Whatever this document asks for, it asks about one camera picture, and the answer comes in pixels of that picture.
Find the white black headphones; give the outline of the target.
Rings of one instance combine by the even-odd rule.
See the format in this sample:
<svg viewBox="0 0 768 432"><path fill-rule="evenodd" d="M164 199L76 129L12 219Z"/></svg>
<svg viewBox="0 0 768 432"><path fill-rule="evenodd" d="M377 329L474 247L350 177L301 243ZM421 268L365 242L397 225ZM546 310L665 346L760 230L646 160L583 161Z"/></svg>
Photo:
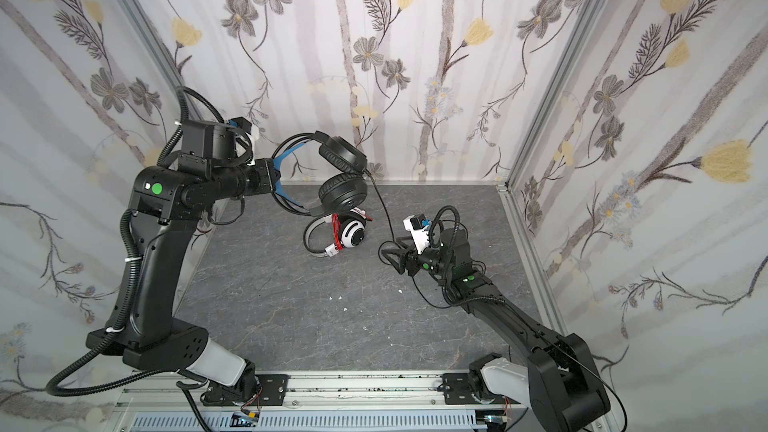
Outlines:
<svg viewBox="0 0 768 432"><path fill-rule="evenodd" d="M344 249L355 248L365 239L366 226L373 219L362 209L331 214L313 219L304 229L302 243L307 252L316 258L331 258ZM312 233L323 225L331 225L333 229L333 242L323 248L315 248L310 244Z"/></svg>

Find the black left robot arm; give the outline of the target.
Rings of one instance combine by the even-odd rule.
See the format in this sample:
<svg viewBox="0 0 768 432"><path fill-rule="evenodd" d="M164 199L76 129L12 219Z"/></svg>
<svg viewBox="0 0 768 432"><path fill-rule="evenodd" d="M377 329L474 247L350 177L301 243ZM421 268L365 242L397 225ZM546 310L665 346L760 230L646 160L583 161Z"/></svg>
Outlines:
<svg viewBox="0 0 768 432"><path fill-rule="evenodd" d="M46 386L56 397L105 392L145 377L176 372L208 382L224 401L242 403L259 390L253 364L213 341L206 329L175 318L173 304L185 254L216 202L272 194L279 173L253 156L250 124L226 121L200 93L176 89L181 116L156 165L136 177L119 231L126 257L113 312L91 332L88 352ZM100 355L119 356L136 375L67 388L64 381Z"/></svg>

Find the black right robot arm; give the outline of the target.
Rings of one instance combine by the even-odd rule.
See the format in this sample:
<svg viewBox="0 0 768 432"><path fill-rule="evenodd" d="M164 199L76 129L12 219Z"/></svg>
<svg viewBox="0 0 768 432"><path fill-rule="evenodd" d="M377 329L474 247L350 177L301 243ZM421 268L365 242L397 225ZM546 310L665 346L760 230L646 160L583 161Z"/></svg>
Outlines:
<svg viewBox="0 0 768 432"><path fill-rule="evenodd" d="M473 259L468 233L450 205L433 219L404 219L406 235L383 242L379 259L400 275L428 274L439 286L445 308L481 320L525 363L517 366L489 355L475 364L475 392L512 399L532 411L546 431L580 431L607 415L621 400L601 377L586 342L564 336L532 318L506 298Z"/></svg>

